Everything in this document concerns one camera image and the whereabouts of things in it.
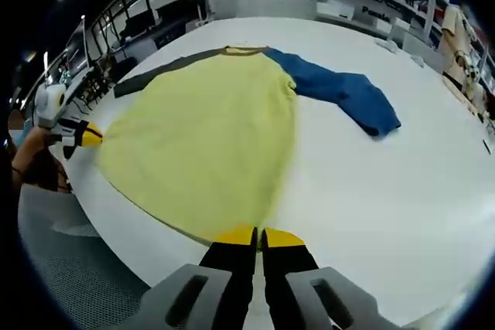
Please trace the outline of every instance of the desk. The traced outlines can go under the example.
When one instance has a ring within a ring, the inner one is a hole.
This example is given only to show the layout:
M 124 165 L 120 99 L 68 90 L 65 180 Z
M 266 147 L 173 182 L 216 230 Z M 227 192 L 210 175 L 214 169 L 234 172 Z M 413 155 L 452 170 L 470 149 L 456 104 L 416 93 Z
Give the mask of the desk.
M 444 305 L 480 272 L 495 248 L 495 156 L 483 146 L 483 125 L 440 75 L 353 30 L 249 18 L 185 34 L 126 77 L 226 45 L 269 45 L 331 70 L 365 73 L 402 122 L 376 141 L 336 105 L 298 97 L 295 156 L 271 226 L 304 239 L 320 267 L 332 266 L 370 292 L 398 325 Z M 110 92 L 89 119 L 105 132 L 139 94 L 116 100 Z M 65 166 L 89 220 L 117 256 L 151 286 L 197 264 L 206 247 L 114 189 L 94 165 L 95 151 L 78 148 Z M 263 303 L 257 274 L 245 328 L 271 328 Z
M 166 25 L 158 25 L 150 31 L 145 31 L 126 41 L 123 46 L 117 48 L 112 54 L 117 62 L 134 57 L 140 63 L 156 52 L 157 45 L 159 44 L 157 40 L 166 38 L 178 26 L 185 28 L 185 24 L 186 20 L 181 18 Z M 175 39 L 176 35 L 171 35 L 170 38 Z

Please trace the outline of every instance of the human hand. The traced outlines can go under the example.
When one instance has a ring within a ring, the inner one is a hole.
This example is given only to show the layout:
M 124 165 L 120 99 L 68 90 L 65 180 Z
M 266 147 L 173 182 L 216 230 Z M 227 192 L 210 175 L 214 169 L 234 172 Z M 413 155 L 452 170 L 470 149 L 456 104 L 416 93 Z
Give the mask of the human hand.
M 26 139 L 19 148 L 24 155 L 34 156 L 43 150 L 50 139 L 50 130 L 35 126 L 29 131 Z

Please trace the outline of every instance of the raglan shirt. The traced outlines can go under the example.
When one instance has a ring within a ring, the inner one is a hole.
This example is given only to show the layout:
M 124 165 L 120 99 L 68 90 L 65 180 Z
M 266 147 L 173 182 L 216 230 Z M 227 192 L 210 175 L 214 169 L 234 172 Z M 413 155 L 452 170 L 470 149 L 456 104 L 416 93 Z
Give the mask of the raglan shirt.
M 337 104 L 370 136 L 384 137 L 401 126 L 384 93 L 366 76 L 358 73 L 336 73 L 305 61 L 295 54 L 283 53 L 272 48 L 226 47 L 181 57 L 168 65 L 119 83 L 114 88 L 115 97 L 144 89 L 159 74 L 187 68 L 191 63 L 207 60 L 218 54 L 229 54 L 229 50 L 230 53 L 232 50 L 245 51 L 244 54 L 234 53 L 239 58 L 264 53 L 294 80 L 295 92 L 298 95 Z

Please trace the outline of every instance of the mesh floor mat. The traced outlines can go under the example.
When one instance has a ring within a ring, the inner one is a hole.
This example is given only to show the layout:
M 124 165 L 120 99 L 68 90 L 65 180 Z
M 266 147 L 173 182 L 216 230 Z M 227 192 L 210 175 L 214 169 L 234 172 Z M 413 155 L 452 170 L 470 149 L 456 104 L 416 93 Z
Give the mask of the mesh floor mat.
M 33 266 L 60 307 L 83 329 L 116 325 L 133 315 L 149 286 L 100 237 L 57 232 L 53 218 L 40 213 L 39 207 L 43 205 L 19 203 L 19 232 Z

